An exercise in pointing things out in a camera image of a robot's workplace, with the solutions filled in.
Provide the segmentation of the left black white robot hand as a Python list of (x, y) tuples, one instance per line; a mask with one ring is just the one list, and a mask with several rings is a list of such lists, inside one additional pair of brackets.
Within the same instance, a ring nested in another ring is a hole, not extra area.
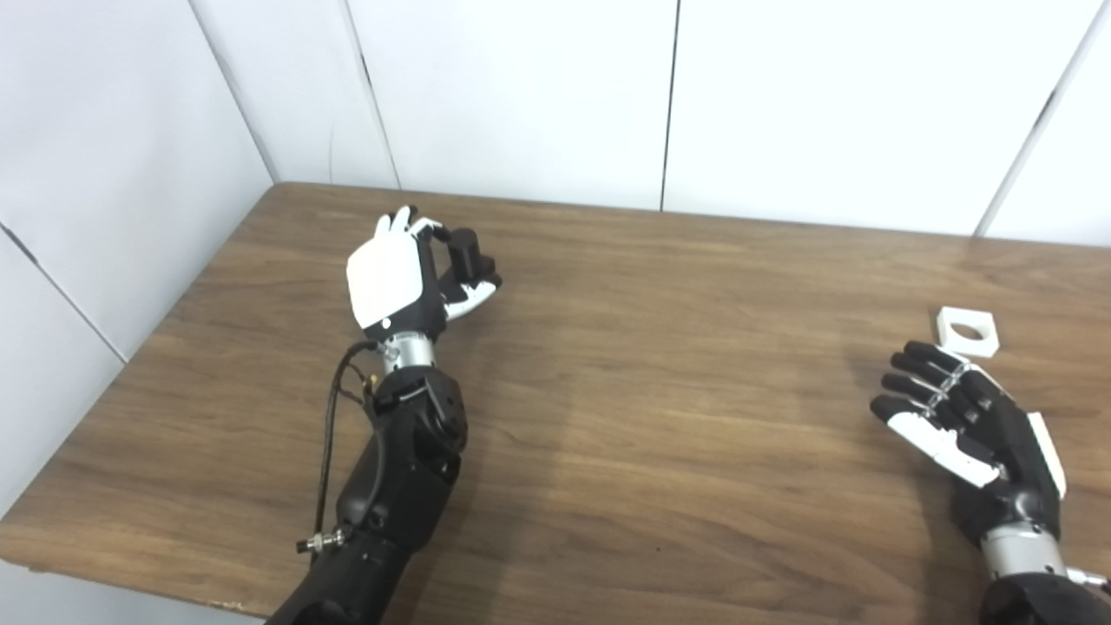
[(401, 206), (378, 218), (373, 236), (350, 254), (346, 284), (358, 327), (386, 343), (402, 333), (436, 341), (450, 321), (496, 295), (503, 278), (476, 230), (451, 230)]

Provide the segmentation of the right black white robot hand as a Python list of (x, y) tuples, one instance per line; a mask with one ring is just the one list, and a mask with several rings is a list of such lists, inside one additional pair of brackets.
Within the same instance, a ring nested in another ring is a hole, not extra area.
[(950, 520), (970, 542), (1025, 523), (1061, 538), (1060, 463), (1030, 412), (973, 361), (909, 341), (890, 359), (872, 414), (949, 472)]

